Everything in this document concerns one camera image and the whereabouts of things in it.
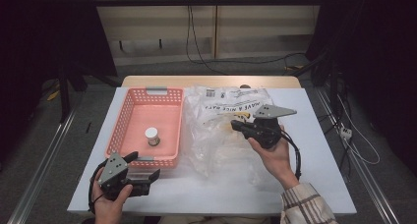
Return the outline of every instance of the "plaid sleeve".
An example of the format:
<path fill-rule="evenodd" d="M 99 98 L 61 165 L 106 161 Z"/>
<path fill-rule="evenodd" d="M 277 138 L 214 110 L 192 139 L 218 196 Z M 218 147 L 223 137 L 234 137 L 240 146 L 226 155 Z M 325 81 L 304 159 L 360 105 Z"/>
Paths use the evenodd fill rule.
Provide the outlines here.
<path fill-rule="evenodd" d="M 310 184 L 291 188 L 281 197 L 281 223 L 337 223 L 326 201 Z"/>

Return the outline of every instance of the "white table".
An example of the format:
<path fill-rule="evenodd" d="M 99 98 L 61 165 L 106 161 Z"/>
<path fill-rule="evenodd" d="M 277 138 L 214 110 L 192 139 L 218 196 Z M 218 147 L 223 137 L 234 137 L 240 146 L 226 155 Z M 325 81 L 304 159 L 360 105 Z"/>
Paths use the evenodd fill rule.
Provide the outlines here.
<path fill-rule="evenodd" d="M 70 212 L 88 213 L 89 178 L 105 158 L 104 150 L 126 90 L 126 87 L 116 90 L 86 169 L 68 207 Z M 274 104 L 297 110 L 296 115 L 282 117 L 279 121 L 300 148 L 300 181 L 313 184 L 336 215 L 356 213 L 305 90 L 269 88 L 268 93 Z M 292 149 L 290 155 L 291 165 L 295 168 Z M 128 198 L 123 211 L 136 215 L 273 216 L 279 213 L 282 209 L 279 197 L 283 192 L 282 186 L 276 181 L 254 186 L 248 182 L 248 173 L 239 168 L 239 164 L 231 164 L 206 178 L 197 173 L 186 158 L 180 157 L 176 169 L 162 171 L 160 178 L 151 185 L 149 196 Z"/>

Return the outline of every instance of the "human hand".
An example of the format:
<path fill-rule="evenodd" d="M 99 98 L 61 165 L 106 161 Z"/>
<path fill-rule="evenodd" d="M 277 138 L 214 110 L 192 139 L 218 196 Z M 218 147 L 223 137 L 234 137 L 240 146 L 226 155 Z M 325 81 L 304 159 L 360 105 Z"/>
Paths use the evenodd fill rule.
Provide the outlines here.
<path fill-rule="evenodd" d="M 253 138 L 249 138 L 248 142 L 252 149 L 261 157 L 267 170 L 286 190 L 300 184 L 295 177 L 294 172 L 291 170 L 287 140 L 281 138 L 276 146 L 271 149 L 262 148 L 261 145 Z"/>
<path fill-rule="evenodd" d="M 103 195 L 100 184 L 98 183 L 98 178 L 101 176 L 101 173 L 104 168 L 98 170 L 97 175 L 94 178 L 94 183 L 92 185 L 92 199 L 98 200 L 94 204 L 95 209 L 95 223 L 99 224 L 117 224 L 122 218 L 122 208 L 123 203 L 129 197 L 133 186 L 126 185 L 116 200 L 112 201 Z"/>

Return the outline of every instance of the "clear plastic bag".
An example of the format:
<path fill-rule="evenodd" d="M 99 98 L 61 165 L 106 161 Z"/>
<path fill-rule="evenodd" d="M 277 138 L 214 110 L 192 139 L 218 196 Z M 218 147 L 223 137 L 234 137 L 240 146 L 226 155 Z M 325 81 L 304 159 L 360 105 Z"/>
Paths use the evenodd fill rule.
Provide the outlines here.
<path fill-rule="evenodd" d="M 230 121 L 253 122 L 252 115 L 259 107 L 272 104 L 268 92 L 263 88 L 198 85 L 186 88 L 185 95 L 181 151 L 196 171 L 208 177 L 224 164 L 243 161 L 251 183 L 264 180 L 267 171 L 259 155 L 240 132 L 232 130 Z"/>

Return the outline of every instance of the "plastic basket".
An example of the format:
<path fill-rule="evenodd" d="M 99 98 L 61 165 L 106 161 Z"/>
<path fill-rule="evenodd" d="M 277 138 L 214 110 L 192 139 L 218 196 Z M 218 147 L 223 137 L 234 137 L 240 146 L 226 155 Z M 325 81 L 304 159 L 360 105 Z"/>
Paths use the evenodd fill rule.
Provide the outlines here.
<path fill-rule="evenodd" d="M 133 151 L 139 159 L 130 163 L 142 168 L 174 168 L 177 165 L 182 88 L 129 88 L 119 111 L 106 157 L 112 152 L 125 156 Z M 157 128 L 160 142 L 151 146 L 145 136 L 148 128 Z"/>

